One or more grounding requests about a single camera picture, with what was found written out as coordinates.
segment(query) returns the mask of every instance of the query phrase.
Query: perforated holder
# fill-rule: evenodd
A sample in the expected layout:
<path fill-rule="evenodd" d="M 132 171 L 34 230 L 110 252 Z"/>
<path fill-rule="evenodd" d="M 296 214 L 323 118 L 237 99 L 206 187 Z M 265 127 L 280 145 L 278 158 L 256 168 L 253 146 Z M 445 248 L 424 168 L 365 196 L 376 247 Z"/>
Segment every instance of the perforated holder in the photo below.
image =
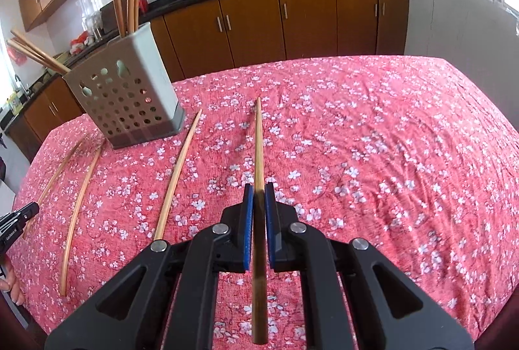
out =
<path fill-rule="evenodd" d="M 114 149 L 180 132 L 185 111 L 150 23 L 116 38 L 63 77 Z"/>

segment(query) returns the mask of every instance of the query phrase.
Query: pink floral tablecloth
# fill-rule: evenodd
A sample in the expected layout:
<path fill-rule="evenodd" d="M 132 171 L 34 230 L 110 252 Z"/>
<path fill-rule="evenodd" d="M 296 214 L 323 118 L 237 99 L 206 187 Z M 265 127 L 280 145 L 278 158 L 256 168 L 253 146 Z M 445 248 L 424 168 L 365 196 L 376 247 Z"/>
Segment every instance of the pink floral tablecloth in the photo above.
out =
<path fill-rule="evenodd" d="M 152 241 L 190 123 L 203 116 L 164 238 L 192 238 L 253 182 L 256 97 L 265 176 L 277 199 L 329 237 L 365 237 L 476 339 L 519 282 L 519 135 L 471 81 L 440 59 L 368 56 L 286 61 L 174 84 L 187 113 L 172 138 L 105 146 L 79 214 L 58 293 L 71 212 L 102 141 L 84 115 L 50 133 L 15 207 L 43 202 L 27 241 L 9 252 L 27 308 L 51 331 Z M 214 348 L 253 348 L 251 276 L 220 276 Z M 269 348 L 301 348 L 297 273 L 268 273 Z"/>

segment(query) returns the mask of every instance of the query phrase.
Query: human hand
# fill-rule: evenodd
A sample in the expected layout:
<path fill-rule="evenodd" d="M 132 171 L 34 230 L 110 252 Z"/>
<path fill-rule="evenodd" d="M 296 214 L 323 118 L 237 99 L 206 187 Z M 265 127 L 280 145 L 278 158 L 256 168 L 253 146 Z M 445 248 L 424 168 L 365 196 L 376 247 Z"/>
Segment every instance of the human hand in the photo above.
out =
<path fill-rule="evenodd" d="M 20 306 L 25 302 L 25 296 L 20 288 L 20 280 L 16 277 L 15 269 L 12 267 L 11 259 L 4 255 L 2 268 L 5 271 L 6 279 L 0 280 L 0 290 L 10 291 L 11 300 L 15 305 Z"/>

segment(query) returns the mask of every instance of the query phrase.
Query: metal screw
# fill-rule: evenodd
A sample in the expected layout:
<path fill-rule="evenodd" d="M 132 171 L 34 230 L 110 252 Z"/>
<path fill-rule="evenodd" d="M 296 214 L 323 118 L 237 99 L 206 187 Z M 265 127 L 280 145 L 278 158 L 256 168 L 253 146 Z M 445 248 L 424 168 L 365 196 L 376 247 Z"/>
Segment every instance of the metal screw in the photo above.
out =
<path fill-rule="evenodd" d="M 214 234 L 225 234 L 229 231 L 229 226 L 224 223 L 218 223 L 213 226 Z"/>
<path fill-rule="evenodd" d="M 303 223 L 292 223 L 290 224 L 290 230 L 294 233 L 304 233 L 306 231 L 306 225 Z"/>
<path fill-rule="evenodd" d="M 366 239 L 363 239 L 361 237 L 357 237 L 354 239 L 351 244 L 354 246 L 357 250 L 366 250 L 369 247 L 369 243 Z"/>
<path fill-rule="evenodd" d="M 154 252 L 164 252 L 168 247 L 168 243 L 165 240 L 155 240 L 151 244 L 151 250 Z"/>

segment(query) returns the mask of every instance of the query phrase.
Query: blue gripper pad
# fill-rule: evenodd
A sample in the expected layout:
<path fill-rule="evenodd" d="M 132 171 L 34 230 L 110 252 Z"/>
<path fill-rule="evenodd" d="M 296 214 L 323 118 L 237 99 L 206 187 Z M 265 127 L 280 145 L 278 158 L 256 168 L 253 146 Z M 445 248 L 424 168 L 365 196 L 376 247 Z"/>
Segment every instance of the blue gripper pad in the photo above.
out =
<path fill-rule="evenodd" d="M 245 185 L 242 208 L 246 211 L 245 232 L 243 235 L 243 269 L 248 271 L 251 263 L 252 250 L 252 208 L 254 202 L 254 189 L 250 184 Z"/>
<path fill-rule="evenodd" d="M 273 183 L 265 185 L 265 218 L 267 223 L 268 262 L 273 269 L 276 250 L 281 248 L 281 233 L 279 231 L 279 221 L 276 219 L 276 195 L 274 194 Z"/>

